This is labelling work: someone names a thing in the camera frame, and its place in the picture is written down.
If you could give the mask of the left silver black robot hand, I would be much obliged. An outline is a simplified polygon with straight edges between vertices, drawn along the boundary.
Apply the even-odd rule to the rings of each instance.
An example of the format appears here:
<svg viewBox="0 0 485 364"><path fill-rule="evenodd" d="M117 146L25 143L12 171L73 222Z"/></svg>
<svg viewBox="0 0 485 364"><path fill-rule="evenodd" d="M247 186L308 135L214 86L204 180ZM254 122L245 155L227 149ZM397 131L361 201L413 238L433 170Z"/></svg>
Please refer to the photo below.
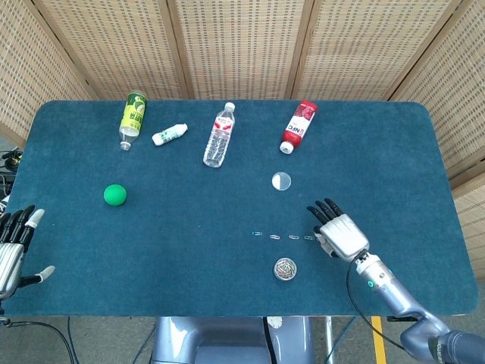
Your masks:
<svg viewBox="0 0 485 364"><path fill-rule="evenodd" d="M1 216L2 302L13 296L18 288L40 284L55 271L55 267L49 265L34 275L21 275L24 256L44 214L44 209L35 209L31 205L13 214L4 213Z"/></svg>

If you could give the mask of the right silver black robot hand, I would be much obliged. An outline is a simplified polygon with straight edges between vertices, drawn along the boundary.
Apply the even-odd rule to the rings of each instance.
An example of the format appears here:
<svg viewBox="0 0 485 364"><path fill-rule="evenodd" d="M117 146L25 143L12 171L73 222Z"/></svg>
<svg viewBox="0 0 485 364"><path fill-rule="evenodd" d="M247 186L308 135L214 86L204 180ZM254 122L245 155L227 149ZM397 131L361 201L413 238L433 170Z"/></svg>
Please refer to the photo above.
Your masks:
<svg viewBox="0 0 485 364"><path fill-rule="evenodd" d="M351 262L361 251L369 250L367 237L333 200L316 200L315 206L306 209L319 221L314 236L330 257Z"/></svg>

